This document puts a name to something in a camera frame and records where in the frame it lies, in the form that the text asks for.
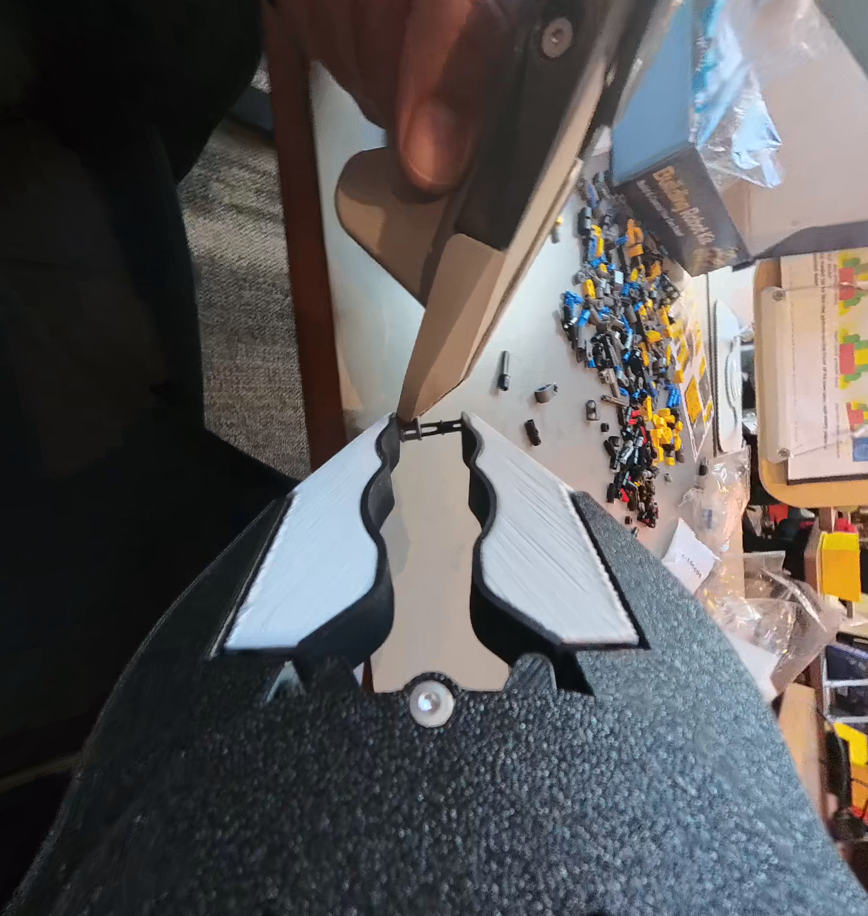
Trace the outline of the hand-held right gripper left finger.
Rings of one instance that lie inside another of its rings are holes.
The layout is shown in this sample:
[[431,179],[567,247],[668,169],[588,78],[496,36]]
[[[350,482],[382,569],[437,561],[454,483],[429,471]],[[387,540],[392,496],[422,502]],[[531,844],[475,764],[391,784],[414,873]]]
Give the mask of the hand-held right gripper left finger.
[[394,621],[382,525],[400,458],[394,415],[378,419],[291,492],[248,576],[222,648],[372,655]]

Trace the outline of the pile of building pieces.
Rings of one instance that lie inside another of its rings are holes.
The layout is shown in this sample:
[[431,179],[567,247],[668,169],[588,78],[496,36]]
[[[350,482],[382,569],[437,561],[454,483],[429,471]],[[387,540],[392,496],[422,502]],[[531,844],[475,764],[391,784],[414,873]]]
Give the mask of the pile of building pieces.
[[602,448],[611,475],[605,500],[632,530],[659,521],[659,495],[692,458],[683,447],[675,383],[682,291],[669,253],[634,216],[611,175],[579,181],[579,267],[562,295],[559,323],[577,363],[600,384]]

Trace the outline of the blue cardboard kit box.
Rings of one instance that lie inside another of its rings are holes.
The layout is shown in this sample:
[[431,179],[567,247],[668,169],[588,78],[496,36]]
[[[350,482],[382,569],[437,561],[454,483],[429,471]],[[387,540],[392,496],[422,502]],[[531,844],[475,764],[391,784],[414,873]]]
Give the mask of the blue cardboard kit box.
[[718,190],[690,141],[692,3],[665,2],[611,134],[611,176],[692,276],[868,247],[868,1],[816,2],[828,40],[765,89],[784,177]]

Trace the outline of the white paper bag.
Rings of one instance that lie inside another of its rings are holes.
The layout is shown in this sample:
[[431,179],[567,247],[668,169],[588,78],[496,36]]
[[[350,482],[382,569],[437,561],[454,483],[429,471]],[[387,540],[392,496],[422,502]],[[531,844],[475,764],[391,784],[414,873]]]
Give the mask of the white paper bag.
[[696,595],[723,564],[723,555],[708,547],[685,520],[679,519],[661,562],[689,594]]

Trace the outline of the yellow grey sticker sheet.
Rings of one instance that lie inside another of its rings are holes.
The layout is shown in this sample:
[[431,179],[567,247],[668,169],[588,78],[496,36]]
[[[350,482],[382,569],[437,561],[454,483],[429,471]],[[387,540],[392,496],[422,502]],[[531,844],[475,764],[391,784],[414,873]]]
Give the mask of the yellow grey sticker sheet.
[[674,380],[680,391],[681,440],[697,460],[714,416],[712,360],[708,344],[706,292],[690,284],[677,306],[677,352]]

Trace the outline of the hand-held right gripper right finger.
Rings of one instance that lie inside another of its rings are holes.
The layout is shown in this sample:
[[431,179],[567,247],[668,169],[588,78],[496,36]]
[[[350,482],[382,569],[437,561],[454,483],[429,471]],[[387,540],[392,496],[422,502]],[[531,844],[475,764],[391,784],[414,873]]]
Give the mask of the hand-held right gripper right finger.
[[563,649],[637,646],[573,490],[478,415],[463,413],[462,434],[486,606]]

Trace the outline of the large clear plastic bag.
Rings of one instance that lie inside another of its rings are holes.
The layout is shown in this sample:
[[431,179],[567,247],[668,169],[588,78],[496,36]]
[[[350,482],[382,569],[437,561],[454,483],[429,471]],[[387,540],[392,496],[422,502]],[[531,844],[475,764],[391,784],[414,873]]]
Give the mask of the large clear plastic bag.
[[838,598],[792,578],[783,558],[779,552],[747,554],[741,573],[737,565],[724,565],[699,590],[768,703],[834,641],[847,616]]

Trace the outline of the person's left hand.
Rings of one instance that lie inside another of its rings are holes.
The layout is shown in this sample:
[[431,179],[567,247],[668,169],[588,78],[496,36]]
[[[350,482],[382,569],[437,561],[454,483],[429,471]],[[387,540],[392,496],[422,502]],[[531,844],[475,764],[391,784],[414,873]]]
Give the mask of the person's left hand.
[[525,2],[285,2],[305,52],[393,141],[409,182],[440,195],[471,165],[512,68]]

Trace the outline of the person's legs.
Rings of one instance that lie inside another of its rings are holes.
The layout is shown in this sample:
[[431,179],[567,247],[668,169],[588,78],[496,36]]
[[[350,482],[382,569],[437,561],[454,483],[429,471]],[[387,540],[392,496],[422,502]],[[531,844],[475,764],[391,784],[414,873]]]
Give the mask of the person's legs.
[[0,779],[285,482],[206,428],[177,192],[260,51],[258,2],[0,2]]

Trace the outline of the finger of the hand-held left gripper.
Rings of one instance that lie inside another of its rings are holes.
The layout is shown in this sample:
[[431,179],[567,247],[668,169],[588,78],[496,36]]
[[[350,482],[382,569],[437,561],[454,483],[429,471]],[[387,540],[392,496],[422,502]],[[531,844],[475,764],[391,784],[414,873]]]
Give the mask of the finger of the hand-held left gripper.
[[507,250],[456,233],[447,242],[405,372],[398,418],[419,418],[469,376],[574,190],[583,160],[553,168]]

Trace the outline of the small clear bag with axles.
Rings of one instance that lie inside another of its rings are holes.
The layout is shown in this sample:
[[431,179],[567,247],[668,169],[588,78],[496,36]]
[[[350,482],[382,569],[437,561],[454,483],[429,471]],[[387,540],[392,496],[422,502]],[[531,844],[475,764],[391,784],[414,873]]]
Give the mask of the small clear bag with axles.
[[680,500],[680,518],[716,554],[725,553],[750,496],[750,452],[703,456],[694,486]]

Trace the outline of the yellow box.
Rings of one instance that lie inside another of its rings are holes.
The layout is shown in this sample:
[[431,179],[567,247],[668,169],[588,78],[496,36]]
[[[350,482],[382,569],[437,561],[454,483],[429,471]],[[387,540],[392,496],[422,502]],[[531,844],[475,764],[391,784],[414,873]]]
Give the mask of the yellow box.
[[856,530],[819,534],[817,589],[840,601],[862,600],[861,545]]

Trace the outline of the grey desk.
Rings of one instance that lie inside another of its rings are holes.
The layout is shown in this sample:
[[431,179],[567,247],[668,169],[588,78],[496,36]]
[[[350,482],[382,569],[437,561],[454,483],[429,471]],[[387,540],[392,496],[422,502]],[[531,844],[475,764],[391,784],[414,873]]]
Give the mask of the grey desk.
[[[280,108],[288,91],[283,87],[288,76],[296,73],[314,89],[312,70],[318,65],[328,76],[320,77],[320,101],[306,101],[306,131],[310,139],[319,132],[319,155],[308,152],[306,165],[318,166],[320,179],[332,177],[329,156],[336,156],[333,164],[341,166],[335,184],[320,184],[324,204],[317,212],[323,223],[317,244],[331,243],[329,329],[337,363],[331,381],[327,374],[309,377],[302,363],[305,396],[319,396],[323,385],[333,386],[343,417],[357,437],[384,416],[409,422],[416,419],[398,418],[396,409],[427,303],[416,300],[340,224],[336,188],[353,156],[385,147],[394,150],[403,168],[388,133],[370,121],[330,72],[305,52],[284,4],[262,5],[277,126],[289,127]],[[429,195],[448,195],[459,185]],[[462,432],[400,441],[399,462],[392,472],[394,509],[382,525],[394,590],[393,626],[374,654],[356,655],[359,660],[368,657],[366,667],[371,669],[377,693],[417,682],[439,692],[440,681],[474,690],[497,690],[505,684],[509,668],[532,653],[548,657],[548,672],[555,674],[561,690],[589,693],[591,675],[580,669],[580,663],[594,656],[614,660],[646,657],[647,640],[639,618],[643,615],[649,623],[652,612],[665,611],[667,605],[676,616],[677,635],[684,635],[692,614],[697,616],[701,622],[695,627],[713,638],[714,647],[725,649],[727,662],[739,670],[728,679],[749,680],[729,643],[684,587],[594,499],[592,491],[599,486],[606,463],[587,441],[586,420],[575,419],[574,431],[562,431],[560,442],[533,447],[524,443],[522,407],[517,405],[523,392],[520,386],[509,395],[490,391],[497,372],[498,344],[509,344],[515,357],[530,357],[516,362],[518,369],[530,374],[530,382],[540,381],[534,374],[536,362],[558,356],[562,361],[559,379],[565,382],[561,407],[568,412],[561,419],[574,418],[570,385],[574,369],[567,366],[568,355],[558,350],[558,334],[548,326],[549,318],[536,315],[549,299],[550,259],[538,253],[472,372],[419,419],[431,422],[476,414],[573,490],[579,515],[633,618],[639,643],[635,647],[563,649],[526,632],[519,621],[489,609],[474,582],[474,548],[482,529],[470,509],[470,472],[463,457]]]

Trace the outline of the white rounded tray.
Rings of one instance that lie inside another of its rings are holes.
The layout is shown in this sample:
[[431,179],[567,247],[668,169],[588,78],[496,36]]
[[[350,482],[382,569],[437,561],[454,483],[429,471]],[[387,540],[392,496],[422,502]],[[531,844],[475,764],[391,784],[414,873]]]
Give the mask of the white rounded tray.
[[754,326],[720,299],[710,305],[712,320],[714,450],[740,450],[744,432],[757,430]]

